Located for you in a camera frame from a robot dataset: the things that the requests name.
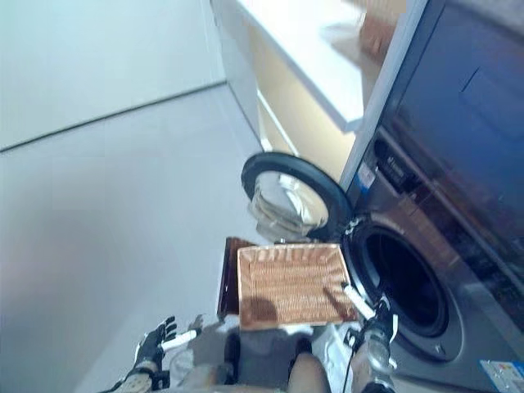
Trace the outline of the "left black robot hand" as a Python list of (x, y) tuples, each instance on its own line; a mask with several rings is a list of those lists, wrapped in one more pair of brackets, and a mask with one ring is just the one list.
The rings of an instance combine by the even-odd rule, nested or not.
[(167, 352), (187, 344), (199, 334), (199, 328), (178, 334), (175, 317), (170, 316), (140, 340), (135, 350), (133, 367), (160, 371)]

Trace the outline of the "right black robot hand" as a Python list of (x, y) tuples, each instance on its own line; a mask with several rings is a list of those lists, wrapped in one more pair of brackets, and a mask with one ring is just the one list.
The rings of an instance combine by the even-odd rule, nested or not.
[(347, 282), (341, 284), (343, 293), (350, 299), (352, 305), (369, 323), (377, 324), (384, 330), (390, 343), (398, 332), (398, 315), (391, 311), (391, 303), (385, 294), (374, 304), (369, 305), (366, 300)]

